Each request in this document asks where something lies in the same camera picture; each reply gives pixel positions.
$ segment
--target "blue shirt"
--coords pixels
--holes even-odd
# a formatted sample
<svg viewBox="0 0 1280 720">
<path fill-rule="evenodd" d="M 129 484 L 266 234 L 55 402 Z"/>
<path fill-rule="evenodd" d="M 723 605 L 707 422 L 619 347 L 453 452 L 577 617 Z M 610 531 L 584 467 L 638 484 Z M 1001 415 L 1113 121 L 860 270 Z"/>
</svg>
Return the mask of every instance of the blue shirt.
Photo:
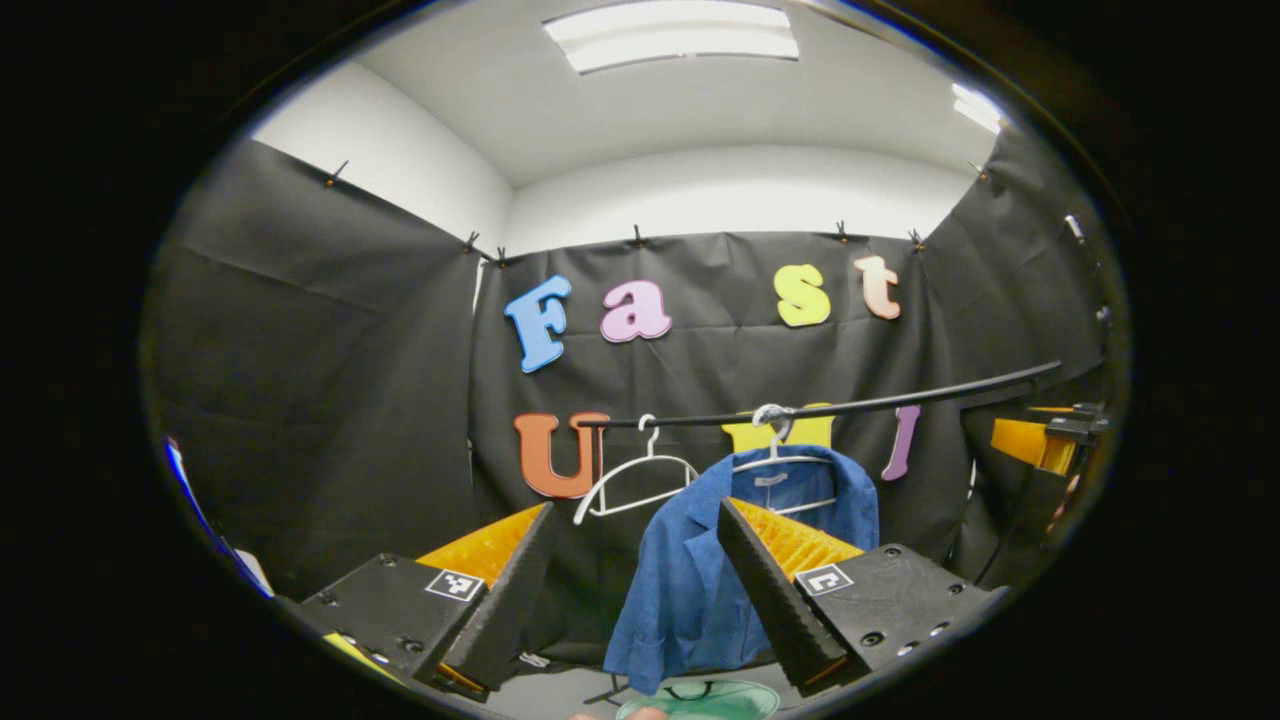
<svg viewBox="0 0 1280 720">
<path fill-rule="evenodd" d="M 613 626 L 604 670 L 627 676 L 654 694 L 667 678 L 694 669 L 732 670 L 769 648 L 760 618 L 716 527 L 719 501 L 732 496 L 783 510 L 836 497 L 836 502 L 788 516 L 855 547 L 879 544 L 876 486 L 856 462 L 831 448 L 785 445 L 780 456 L 809 455 L 826 462 L 778 462 L 733 473 L 768 457 L 768 450 L 730 455 L 712 465 L 654 514 L 640 541 L 627 600 Z M 776 480 L 786 473 L 787 478 Z"/>
</svg>

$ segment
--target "white wall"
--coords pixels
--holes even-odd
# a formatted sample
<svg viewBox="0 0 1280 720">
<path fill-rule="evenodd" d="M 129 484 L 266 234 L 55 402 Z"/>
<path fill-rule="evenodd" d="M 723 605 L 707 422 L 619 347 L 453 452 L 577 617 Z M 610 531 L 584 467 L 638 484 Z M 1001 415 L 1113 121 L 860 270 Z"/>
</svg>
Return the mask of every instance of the white wall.
<svg viewBox="0 0 1280 720">
<path fill-rule="evenodd" d="M 489 161 L 390 83 L 346 63 L 252 136 L 493 252 L 515 195 Z"/>
<path fill-rule="evenodd" d="M 707 147 L 634 158 L 516 192 L 507 255 L 643 236 L 817 231 L 927 236 L 975 176 L 888 155 L 800 146 Z"/>
</svg>

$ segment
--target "foam letter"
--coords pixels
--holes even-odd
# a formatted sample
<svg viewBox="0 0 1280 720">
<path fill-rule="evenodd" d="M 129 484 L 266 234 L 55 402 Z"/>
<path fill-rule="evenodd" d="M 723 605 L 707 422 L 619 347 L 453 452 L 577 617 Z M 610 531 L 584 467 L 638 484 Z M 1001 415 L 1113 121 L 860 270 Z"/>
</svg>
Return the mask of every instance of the foam letter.
<svg viewBox="0 0 1280 720">
<path fill-rule="evenodd" d="M 831 316 L 831 299 L 818 290 L 822 273 L 813 265 L 783 265 L 773 275 L 773 290 L 782 299 L 778 314 L 792 328 L 817 325 Z"/>
<path fill-rule="evenodd" d="M 897 273 L 884 268 L 884 259 L 868 255 L 854 260 L 854 266 L 863 272 L 863 300 L 872 313 L 892 320 L 902 307 L 888 299 L 888 286 L 897 284 Z"/>
<path fill-rule="evenodd" d="M 596 439 L 604 434 L 604 428 L 582 428 L 579 423 L 589 420 L 608 420 L 604 413 L 577 413 L 568 419 L 568 427 L 577 430 L 577 473 L 566 478 L 552 468 L 552 430 L 559 425 L 556 415 L 527 413 L 516 416 L 516 432 L 520 433 L 520 471 L 529 487 L 548 497 L 582 497 L 591 489 L 595 475 L 591 473 L 591 430 Z"/>
<path fill-rule="evenodd" d="M 556 297 L 568 297 L 573 288 L 561 275 L 552 275 L 547 282 L 521 295 L 507 304 L 503 313 L 516 322 L 516 334 L 525 357 L 520 369 L 532 373 L 564 354 L 564 345 L 552 340 L 550 332 L 564 332 L 568 322 L 564 319 L 564 306 Z M 547 300 L 547 309 L 541 301 Z"/>
<path fill-rule="evenodd" d="M 813 402 L 805 405 L 805 407 L 826 407 L 828 405 L 831 404 Z M 791 424 L 791 434 L 780 442 L 780 445 L 820 445 L 831 447 L 831 423 L 833 420 L 835 418 L 829 415 L 826 418 L 797 418 Z M 733 438 L 733 452 L 769 447 L 769 442 L 777 434 L 768 424 L 756 428 L 751 423 L 732 423 L 721 425 L 721 429 L 728 433 L 728 437 Z"/>
<path fill-rule="evenodd" d="M 906 474 L 906 456 L 911 452 L 911 436 L 915 434 L 915 420 L 920 416 L 920 406 L 899 407 L 893 411 L 893 416 L 897 418 L 897 434 L 893 436 L 893 454 L 881 473 L 882 480 L 896 480 Z"/>
<path fill-rule="evenodd" d="M 627 297 L 631 302 L 622 305 Z M 604 296 L 612 307 L 600 320 L 600 334 L 609 342 L 627 342 L 636 336 L 653 340 L 667 334 L 671 318 L 662 309 L 662 288 L 649 281 L 622 283 Z"/>
</svg>

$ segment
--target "white plastic hanger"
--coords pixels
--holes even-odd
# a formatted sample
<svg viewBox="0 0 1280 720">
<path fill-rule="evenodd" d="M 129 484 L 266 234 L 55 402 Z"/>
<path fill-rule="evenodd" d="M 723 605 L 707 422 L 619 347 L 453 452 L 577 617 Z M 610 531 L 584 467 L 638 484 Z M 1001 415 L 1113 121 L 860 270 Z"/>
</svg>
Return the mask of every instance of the white plastic hanger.
<svg viewBox="0 0 1280 720">
<path fill-rule="evenodd" d="M 653 415 L 645 415 L 645 416 L 640 418 L 640 425 L 639 425 L 640 432 L 644 432 L 644 425 L 649 420 L 657 420 L 657 418 L 654 418 Z M 678 493 L 678 492 L 681 492 L 681 491 L 685 489 L 684 487 L 681 487 L 681 488 L 676 488 L 676 489 L 673 489 L 671 492 L 664 492 L 662 495 L 655 495 L 653 497 L 648 497 L 645 500 L 637 500 L 636 502 L 628 502 L 628 503 L 622 505 L 620 507 L 605 507 L 605 502 L 604 502 L 604 483 L 609 482 L 611 478 L 617 477 L 620 473 L 622 473 L 627 468 L 631 468 L 632 465 L 639 465 L 641 462 L 649 462 L 650 460 L 668 460 L 668 461 L 673 461 L 673 462 L 680 462 L 681 465 L 685 466 L 685 487 L 689 487 L 689 483 L 691 483 L 691 482 L 694 482 L 694 480 L 698 479 L 698 470 L 695 470 L 694 466 L 690 465 L 687 461 L 685 461 L 682 457 L 676 457 L 675 455 L 654 455 L 653 454 L 653 443 L 657 442 L 658 433 L 660 430 L 662 430 L 662 428 L 657 428 L 657 427 L 653 429 L 653 436 L 649 437 L 649 454 L 648 455 L 645 455 L 644 457 L 636 457 L 635 460 L 627 460 L 626 462 L 623 462 L 623 464 L 618 465 L 617 468 L 614 468 L 614 469 L 609 470 L 608 473 L 605 473 L 603 478 L 600 478 L 594 486 L 591 486 L 591 489 L 585 496 L 582 496 L 582 501 L 577 505 L 577 512 L 573 514 L 573 524 L 575 525 L 581 525 L 582 524 L 582 518 L 586 515 L 588 511 L 590 511 L 591 515 L 595 515 L 596 518 L 603 518 L 604 515 L 613 515 L 614 512 L 622 512 L 623 510 L 631 510 L 632 507 L 640 507 L 641 505 L 648 505 L 650 502 L 657 502 L 659 500 L 671 497 L 671 496 L 673 496 L 673 495 L 676 495 L 676 493 Z M 594 507 L 590 506 L 591 501 L 595 500 L 596 495 L 600 496 L 600 509 L 599 510 L 596 510 L 596 509 L 594 509 Z"/>
<path fill-rule="evenodd" d="M 778 442 L 791 434 L 791 424 L 794 421 L 794 418 L 791 415 L 792 413 L 794 410 L 791 410 L 790 407 L 782 407 L 781 405 L 773 405 L 773 404 L 762 405 L 759 409 L 756 409 L 755 414 L 751 415 L 753 425 L 759 428 L 760 423 L 765 421 L 765 418 L 772 416 L 772 418 L 780 418 L 782 427 L 778 429 L 777 433 L 774 433 L 773 439 L 769 441 L 768 457 L 765 457 L 764 460 L 755 460 L 754 462 L 744 462 L 737 468 L 733 468 L 735 473 L 741 473 L 742 470 L 750 470 L 751 468 L 763 468 L 764 465 L 778 465 L 782 462 L 826 462 L 827 465 L 832 464 L 831 460 L 826 457 L 814 457 L 812 455 L 778 456 Z M 804 505 L 797 505 L 795 507 L 786 507 L 783 510 L 774 510 L 773 507 L 769 507 L 769 510 L 773 510 L 778 515 L 787 515 L 791 512 L 800 512 L 801 510 L 812 510 L 814 507 L 822 507 L 823 505 L 831 505 L 832 502 L 836 502 L 835 497 L 829 500 L 819 500 L 818 502 L 806 502 Z"/>
</svg>

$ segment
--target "ceiling light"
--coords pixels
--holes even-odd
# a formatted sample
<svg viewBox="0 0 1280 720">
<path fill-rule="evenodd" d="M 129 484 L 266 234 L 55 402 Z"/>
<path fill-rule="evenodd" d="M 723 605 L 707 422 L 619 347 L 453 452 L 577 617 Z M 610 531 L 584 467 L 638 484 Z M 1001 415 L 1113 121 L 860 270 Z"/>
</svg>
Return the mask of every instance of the ceiling light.
<svg viewBox="0 0 1280 720">
<path fill-rule="evenodd" d="M 988 131 L 1000 133 L 1000 109 L 987 100 L 980 92 L 951 83 L 951 92 L 955 94 L 955 110 Z"/>
<path fill-rule="evenodd" d="M 786 13 L 722 0 L 649 0 L 543 23 L 579 73 L 685 55 L 797 60 Z"/>
</svg>

